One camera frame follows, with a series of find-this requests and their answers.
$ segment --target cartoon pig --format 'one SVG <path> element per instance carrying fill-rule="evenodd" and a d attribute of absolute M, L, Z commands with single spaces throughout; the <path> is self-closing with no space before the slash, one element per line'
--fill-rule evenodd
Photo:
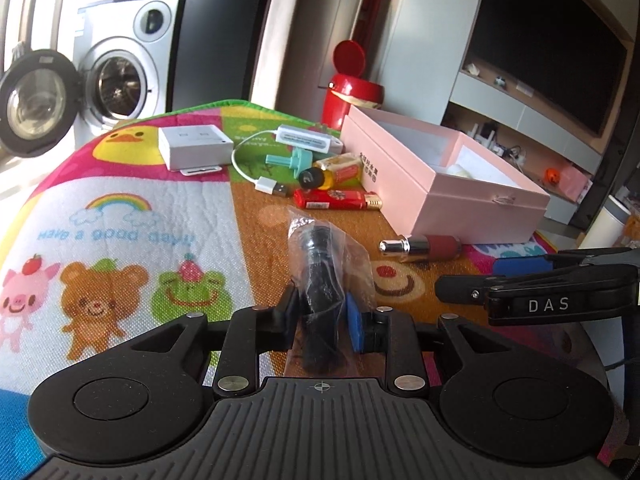
<path fill-rule="evenodd" d="M 20 334 L 31 330 L 30 315 L 44 303 L 49 291 L 49 280 L 60 270 L 60 264 L 42 269 L 42 258 L 37 254 L 25 262 L 21 272 L 9 269 L 0 292 L 0 348 L 6 339 L 13 352 L 20 351 Z"/>

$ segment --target washing machine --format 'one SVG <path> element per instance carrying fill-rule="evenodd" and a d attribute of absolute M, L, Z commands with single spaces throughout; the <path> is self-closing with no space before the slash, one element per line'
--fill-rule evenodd
<path fill-rule="evenodd" d="M 76 148 L 118 121 L 168 110 L 183 0 L 112 0 L 79 9 L 74 58 L 24 54 L 0 81 L 0 142 L 17 156 L 50 150 L 73 126 Z"/>

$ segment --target gray ribbed plate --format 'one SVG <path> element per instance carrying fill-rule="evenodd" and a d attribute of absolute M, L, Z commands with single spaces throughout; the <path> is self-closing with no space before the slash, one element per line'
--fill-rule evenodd
<path fill-rule="evenodd" d="M 423 400 L 394 397 L 374 379 L 323 383 L 269 378 L 255 395 L 221 400 L 191 440 L 146 463 L 90 467 L 53 457 L 30 478 L 615 479 L 594 458 L 551 468 L 494 462 L 453 440 Z"/>

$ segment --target rainbow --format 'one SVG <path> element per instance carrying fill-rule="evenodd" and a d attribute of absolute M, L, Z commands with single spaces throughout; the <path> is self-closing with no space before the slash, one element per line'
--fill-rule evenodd
<path fill-rule="evenodd" d="M 131 193 L 109 193 L 99 196 L 87 204 L 85 209 L 97 209 L 102 211 L 105 207 L 113 204 L 130 205 L 136 211 L 151 211 L 151 204 L 139 195 Z"/>

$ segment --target black tv screen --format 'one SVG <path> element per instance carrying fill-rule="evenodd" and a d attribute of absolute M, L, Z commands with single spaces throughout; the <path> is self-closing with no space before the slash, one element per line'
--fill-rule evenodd
<path fill-rule="evenodd" d="M 583 0 L 482 0 L 469 51 L 600 135 L 626 49 Z"/>

